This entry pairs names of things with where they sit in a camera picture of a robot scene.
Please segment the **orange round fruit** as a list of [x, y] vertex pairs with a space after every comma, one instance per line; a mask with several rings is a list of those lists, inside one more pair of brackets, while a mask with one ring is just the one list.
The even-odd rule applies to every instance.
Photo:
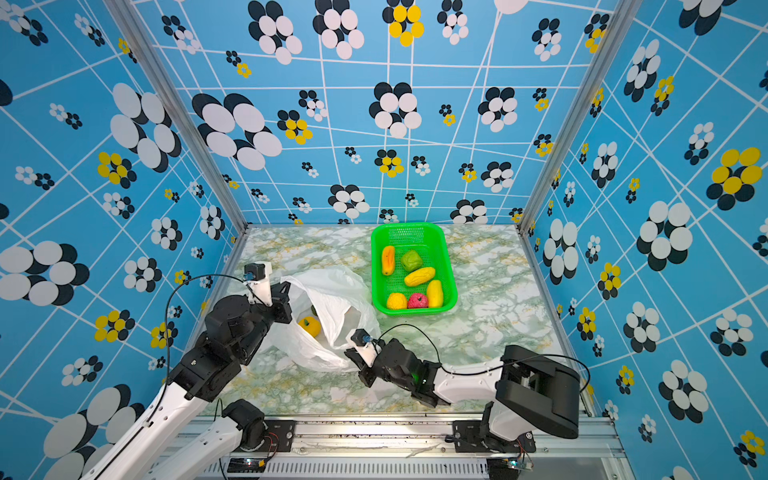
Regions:
[[322, 325], [318, 318], [307, 316], [298, 321], [299, 326], [313, 338], [317, 338], [322, 333]]

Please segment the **white plastic bag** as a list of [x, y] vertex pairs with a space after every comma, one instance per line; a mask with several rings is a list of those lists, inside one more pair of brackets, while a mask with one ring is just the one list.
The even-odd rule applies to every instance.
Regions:
[[[281, 278], [291, 284], [290, 324], [274, 323], [266, 341], [295, 364], [317, 372], [347, 373], [357, 369], [344, 352], [356, 329], [377, 337], [380, 325], [372, 305], [370, 289], [362, 277], [347, 267], [306, 270]], [[322, 333], [313, 338], [298, 321], [307, 316], [319, 319]]]

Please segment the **yellow lemon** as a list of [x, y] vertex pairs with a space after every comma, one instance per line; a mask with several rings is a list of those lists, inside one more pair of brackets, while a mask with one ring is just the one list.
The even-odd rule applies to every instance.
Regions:
[[389, 310], [404, 310], [408, 308], [408, 300], [403, 293], [394, 292], [389, 295], [386, 301], [386, 308]]

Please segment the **red dragon fruit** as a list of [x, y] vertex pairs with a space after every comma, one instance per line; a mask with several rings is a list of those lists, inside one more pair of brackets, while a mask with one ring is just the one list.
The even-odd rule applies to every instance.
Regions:
[[412, 294], [407, 302], [408, 309], [422, 309], [429, 307], [429, 299], [426, 295], [421, 293]]

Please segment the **yellow mango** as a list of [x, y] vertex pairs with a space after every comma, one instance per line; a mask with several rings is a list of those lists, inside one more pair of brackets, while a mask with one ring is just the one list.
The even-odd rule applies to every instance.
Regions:
[[440, 280], [432, 280], [427, 286], [426, 296], [428, 307], [431, 309], [441, 308], [444, 305], [444, 292]]

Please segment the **yellow banana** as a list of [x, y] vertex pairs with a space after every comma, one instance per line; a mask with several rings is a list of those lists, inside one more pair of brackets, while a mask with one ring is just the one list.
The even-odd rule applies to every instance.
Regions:
[[436, 269], [434, 267], [422, 267], [410, 272], [404, 278], [404, 283], [407, 287], [416, 287], [432, 281], [435, 275]]

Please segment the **green fruit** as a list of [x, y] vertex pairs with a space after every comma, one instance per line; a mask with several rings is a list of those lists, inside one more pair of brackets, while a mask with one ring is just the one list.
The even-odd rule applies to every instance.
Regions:
[[401, 265], [406, 272], [418, 270], [423, 264], [423, 259], [416, 250], [409, 250], [401, 257]]

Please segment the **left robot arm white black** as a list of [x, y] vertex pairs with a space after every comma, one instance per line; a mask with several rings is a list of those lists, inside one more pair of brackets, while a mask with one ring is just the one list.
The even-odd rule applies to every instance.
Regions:
[[219, 299], [195, 346], [170, 371], [147, 411], [85, 479], [141, 479], [184, 427], [226, 387], [261, 347], [275, 323], [292, 320], [290, 284], [246, 281], [246, 292]]

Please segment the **green plastic basket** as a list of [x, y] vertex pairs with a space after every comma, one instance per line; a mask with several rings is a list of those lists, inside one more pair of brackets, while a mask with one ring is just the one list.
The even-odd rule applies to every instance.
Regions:
[[445, 234], [431, 223], [380, 225], [371, 234], [374, 306], [389, 316], [437, 315], [458, 301]]

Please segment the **left circuit board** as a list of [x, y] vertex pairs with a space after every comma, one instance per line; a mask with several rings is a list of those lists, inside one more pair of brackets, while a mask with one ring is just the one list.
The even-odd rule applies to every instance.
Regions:
[[228, 474], [263, 473], [267, 466], [266, 459], [233, 457], [227, 466]]

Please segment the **circuit board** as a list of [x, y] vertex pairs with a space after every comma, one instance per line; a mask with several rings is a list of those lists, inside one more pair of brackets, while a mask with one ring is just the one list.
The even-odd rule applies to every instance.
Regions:
[[233, 457], [227, 466], [228, 474], [263, 473], [267, 466], [266, 459]]
[[488, 458], [486, 470], [490, 480], [519, 480], [531, 470], [529, 463], [511, 458]]

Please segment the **right circuit board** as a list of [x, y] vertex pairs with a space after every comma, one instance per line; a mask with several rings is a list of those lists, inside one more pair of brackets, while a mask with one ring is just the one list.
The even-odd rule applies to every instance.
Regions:
[[519, 480], [531, 470], [529, 463], [511, 458], [488, 458], [486, 470], [490, 480]]

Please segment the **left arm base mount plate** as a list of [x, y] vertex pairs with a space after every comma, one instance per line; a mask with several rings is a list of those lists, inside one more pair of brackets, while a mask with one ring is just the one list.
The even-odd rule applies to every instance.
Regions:
[[260, 453], [284, 453], [292, 449], [297, 422], [294, 420], [266, 419], [256, 428], [256, 444], [249, 447]]

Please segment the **aluminium corner post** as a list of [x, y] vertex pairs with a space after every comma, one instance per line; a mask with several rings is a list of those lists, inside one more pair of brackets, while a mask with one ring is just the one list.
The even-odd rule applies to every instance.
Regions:
[[158, 53], [151, 46], [149, 37], [141, 27], [139, 17], [129, 1], [106, 1], [108, 11], [120, 31], [126, 36], [130, 47], [135, 51], [139, 64], [149, 82], [159, 95], [172, 121], [178, 127], [182, 140], [187, 145], [190, 155], [198, 163], [201, 172], [218, 197], [222, 208], [228, 214], [239, 235], [247, 232], [247, 221], [237, 205], [234, 196], [222, 182], [221, 172], [202, 140], [192, 118], [185, 110], [178, 91], [163, 65]]
[[610, 69], [622, 43], [632, 25], [642, 0], [622, 0], [617, 3], [616, 10], [611, 14], [611, 23], [606, 39], [603, 40], [597, 53], [594, 55], [589, 68], [586, 71], [582, 84], [565, 116], [560, 131], [555, 138], [552, 154], [544, 164], [537, 183], [532, 191], [529, 201], [524, 209], [524, 215], [520, 224], [520, 233], [525, 234], [527, 229], [536, 220], [538, 212], [550, 189], [558, 169], [564, 161], [568, 148], [578, 133], [586, 117], [588, 105], [594, 94], [602, 85], [605, 76]]

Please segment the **right aluminium corner post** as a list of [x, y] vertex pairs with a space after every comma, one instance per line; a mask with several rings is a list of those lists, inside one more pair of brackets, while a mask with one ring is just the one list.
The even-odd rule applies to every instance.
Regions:
[[524, 209], [524, 215], [520, 224], [520, 233], [525, 234], [527, 229], [536, 220], [538, 212], [550, 189], [558, 169], [564, 161], [568, 148], [578, 133], [586, 117], [588, 105], [594, 94], [602, 85], [605, 76], [610, 69], [622, 43], [632, 25], [642, 0], [622, 0], [617, 3], [616, 10], [611, 14], [611, 23], [606, 39], [603, 40], [597, 53], [594, 55], [589, 68], [586, 71], [582, 84], [565, 116], [560, 131], [555, 138], [552, 154], [544, 164], [537, 183], [532, 191], [529, 201]]

